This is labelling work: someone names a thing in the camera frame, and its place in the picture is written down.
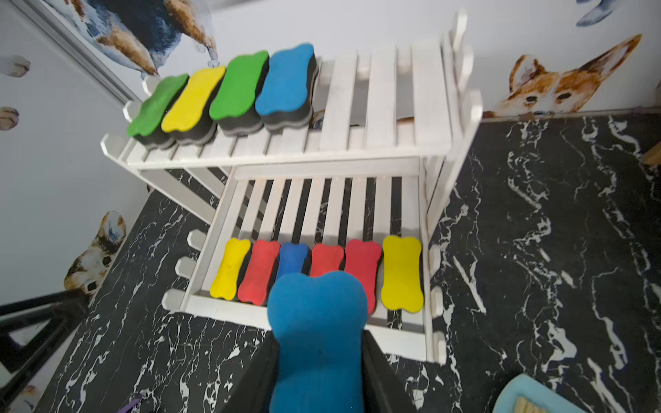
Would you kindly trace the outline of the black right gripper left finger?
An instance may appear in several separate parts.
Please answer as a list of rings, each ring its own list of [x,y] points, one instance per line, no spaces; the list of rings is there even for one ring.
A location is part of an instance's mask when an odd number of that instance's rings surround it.
[[[221,412],[269,412],[279,359],[280,347],[270,331]]]

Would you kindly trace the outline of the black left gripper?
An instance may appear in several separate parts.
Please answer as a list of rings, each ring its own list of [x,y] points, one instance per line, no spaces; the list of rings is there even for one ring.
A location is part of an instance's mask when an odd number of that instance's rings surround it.
[[[1,409],[10,407],[69,335],[88,316],[90,298],[69,290],[1,306],[1,365],[12,375],[1,386]],[[26,344],[11,334],[40,325]]]

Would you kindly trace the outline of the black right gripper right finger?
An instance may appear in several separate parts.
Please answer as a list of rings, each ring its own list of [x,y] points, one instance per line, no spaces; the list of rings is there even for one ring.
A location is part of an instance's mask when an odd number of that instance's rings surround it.
[[[361,335],[361,374],[366,412],[416,412],[404,385],[368,330]]]

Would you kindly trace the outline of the light blue eraser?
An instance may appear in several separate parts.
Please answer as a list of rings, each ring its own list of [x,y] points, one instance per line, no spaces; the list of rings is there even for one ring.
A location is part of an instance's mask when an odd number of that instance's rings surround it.
[[[363,412],[363,286],[344,271],[275,282],[268,319],[280,354],[272,412]]]
[[[281,50],[270,57],[270,68],[255,108],[270,131],[306,127],[313,114],[313,83],[318,61],[312,44]]]

